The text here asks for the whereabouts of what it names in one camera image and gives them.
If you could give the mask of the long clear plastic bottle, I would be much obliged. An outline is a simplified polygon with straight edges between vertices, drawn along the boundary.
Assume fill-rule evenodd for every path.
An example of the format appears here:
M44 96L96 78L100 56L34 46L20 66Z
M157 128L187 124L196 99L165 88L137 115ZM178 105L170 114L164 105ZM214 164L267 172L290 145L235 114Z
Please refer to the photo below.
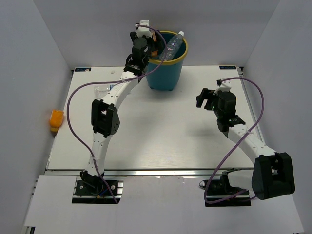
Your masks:
M178 34L175 34L171 37L167 43L166 48L162 53L157 57L159 61L170 61L173 60L176 53L179 51L181 45L183 44L184 32L180 31Z

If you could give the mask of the small clear bottle blue cap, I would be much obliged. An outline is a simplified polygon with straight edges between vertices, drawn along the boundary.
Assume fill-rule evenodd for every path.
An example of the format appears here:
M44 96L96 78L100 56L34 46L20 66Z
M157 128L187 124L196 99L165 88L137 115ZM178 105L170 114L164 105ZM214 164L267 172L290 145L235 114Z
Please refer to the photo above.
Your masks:
M114 86L115 86L114 84L104 84L95 86L94 87L95 98L101 99L106 94L108 94Z

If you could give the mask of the orange juice bottle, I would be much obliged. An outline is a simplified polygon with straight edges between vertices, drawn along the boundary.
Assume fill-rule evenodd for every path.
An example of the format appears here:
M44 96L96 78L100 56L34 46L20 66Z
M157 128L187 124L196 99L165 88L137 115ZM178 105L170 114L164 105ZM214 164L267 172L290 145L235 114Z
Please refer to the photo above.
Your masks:
M158 55L158 40L155 33L152 33L153 45L152 45L152 57Z

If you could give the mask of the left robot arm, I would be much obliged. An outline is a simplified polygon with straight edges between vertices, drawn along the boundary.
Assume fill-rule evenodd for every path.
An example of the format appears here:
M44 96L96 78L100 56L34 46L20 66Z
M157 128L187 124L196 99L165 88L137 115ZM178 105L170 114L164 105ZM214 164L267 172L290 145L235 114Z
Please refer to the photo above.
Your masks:
M141 76L146 74L149 59L164 48L165 40L158 30L151 33L151 36L131 32L130 37L133 47L119 78L121 83L114 85L102 99L92 102L92 154L86 169L80 172L80 177L86 184L86 189L94 195L99 194L104 187L100 176L104 175L108 144L120 127L118 109L130 91L139 84Z

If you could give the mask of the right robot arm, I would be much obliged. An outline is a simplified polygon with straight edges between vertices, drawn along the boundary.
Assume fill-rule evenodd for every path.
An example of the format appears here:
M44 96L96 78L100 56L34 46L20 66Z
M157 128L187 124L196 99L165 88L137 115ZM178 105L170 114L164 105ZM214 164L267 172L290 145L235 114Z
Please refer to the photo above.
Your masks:
M214 112L219 131L237 144L253 163L249 170L232 168L224 171L216 184L208 184L209 193L234 195L248 190L260 200L294 193L290 155L278 153L248 130L236 114L236 96L232 92L204 88L196 97L196 106Z

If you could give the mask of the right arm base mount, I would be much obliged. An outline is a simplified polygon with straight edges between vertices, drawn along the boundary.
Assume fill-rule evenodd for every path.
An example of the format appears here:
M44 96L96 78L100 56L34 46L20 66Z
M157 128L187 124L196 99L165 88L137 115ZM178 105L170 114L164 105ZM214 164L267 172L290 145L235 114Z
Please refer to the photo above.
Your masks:
M212 180L207 191L206 199L211 202L211 201L219 200L222 198L226 198L228 196L234 195L241 191L243 191L243 189L241 188L231 188L227 192L225 191L225 188L222 185L220 179ZM209 204L206 202L205 206L206 207L249 207L251 206L250 193L249 191L245 191L244 193L241 193L240 195L234 198L227 199L222 202L218 202L214 204Z

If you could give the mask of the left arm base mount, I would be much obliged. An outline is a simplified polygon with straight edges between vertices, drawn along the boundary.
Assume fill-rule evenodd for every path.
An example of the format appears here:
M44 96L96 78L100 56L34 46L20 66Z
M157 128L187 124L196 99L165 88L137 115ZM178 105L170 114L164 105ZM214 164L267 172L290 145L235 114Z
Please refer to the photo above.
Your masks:
M107 180L108 185L116 199L112 197L108 187L102 181L95 188L86 184L81 179L77 179L74 186L72 196L73 204L113 204L117 205L120 202L123 184L122 180Z

